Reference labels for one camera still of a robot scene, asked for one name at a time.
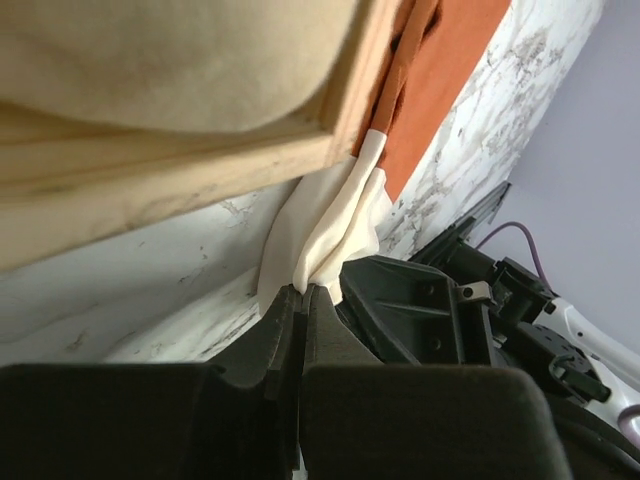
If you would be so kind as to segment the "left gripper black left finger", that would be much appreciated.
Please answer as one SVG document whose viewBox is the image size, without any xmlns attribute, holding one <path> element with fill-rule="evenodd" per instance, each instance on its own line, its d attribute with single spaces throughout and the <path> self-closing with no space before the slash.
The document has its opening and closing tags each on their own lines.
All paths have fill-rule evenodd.
<svg viewBox="0 0 640 480">
<path fill-rule="evenodd" d="M 299 466 L 301 295 L 209 360 L 1 371 L 5 479 L 289 479 Z"/>
</svg>

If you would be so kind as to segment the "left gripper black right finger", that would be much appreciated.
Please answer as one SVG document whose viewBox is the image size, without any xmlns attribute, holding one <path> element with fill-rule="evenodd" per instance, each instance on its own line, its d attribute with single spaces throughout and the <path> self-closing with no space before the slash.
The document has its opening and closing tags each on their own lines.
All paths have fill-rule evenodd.
<svg viewBox="0 0 640 480">
<path fill-rule="evenodd" d="M 312 479 L 564 479 L 549 406 L 522 371 L 380 362 L 312 288 L 299 441 Z"/>
</svg>

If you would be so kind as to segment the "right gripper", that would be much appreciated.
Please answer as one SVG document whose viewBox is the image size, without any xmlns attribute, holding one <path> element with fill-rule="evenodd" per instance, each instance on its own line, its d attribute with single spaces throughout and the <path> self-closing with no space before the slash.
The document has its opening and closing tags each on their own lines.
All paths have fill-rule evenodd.
<svg viewBox="0 0 640 480">
<path fill-rule="evenodd" d="M 574 400 L 610 398 L 585 352 L 567 334 L 537 321 L 559 311 L 558 296 L 539 277 L 462 239 L 449 256 L 449 274 L 472 283 L 383 256 L 349 261 L 340 275 L 338 315 L 384 363 L 493 365 L 494 334 L 500 356 L 544 392 Z"/>
</svg>

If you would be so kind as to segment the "rust brown underwear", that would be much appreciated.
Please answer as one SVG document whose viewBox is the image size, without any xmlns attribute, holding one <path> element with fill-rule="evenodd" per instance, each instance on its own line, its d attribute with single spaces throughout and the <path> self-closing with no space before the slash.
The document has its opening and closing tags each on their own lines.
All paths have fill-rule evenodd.
<svg viewBox="0 0 640 480">
<path fill-rule="evenodd" d="M 403 1 L 347 160 L 305 175 L 276 215 L 257 282 L 265 314 L 281 287 L 327 288 L 374 255 L 399 197 L 510 7 L 503 0 Z"/>
</svg>

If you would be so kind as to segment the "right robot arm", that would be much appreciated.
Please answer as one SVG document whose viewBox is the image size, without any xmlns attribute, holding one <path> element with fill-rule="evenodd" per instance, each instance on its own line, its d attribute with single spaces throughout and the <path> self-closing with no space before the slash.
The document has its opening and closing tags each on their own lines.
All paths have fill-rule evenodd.
<svg viewBox="0 0 640 480">
<path fill-rule="evenodd" d="M 562 405 L 639 444 L 639 392 L 569 325 L 570 305 L 531 272 L 453 235 L 414 261 L 345 264 L 341 319 L 385 363 L 516 368 Z"/>
</svg>

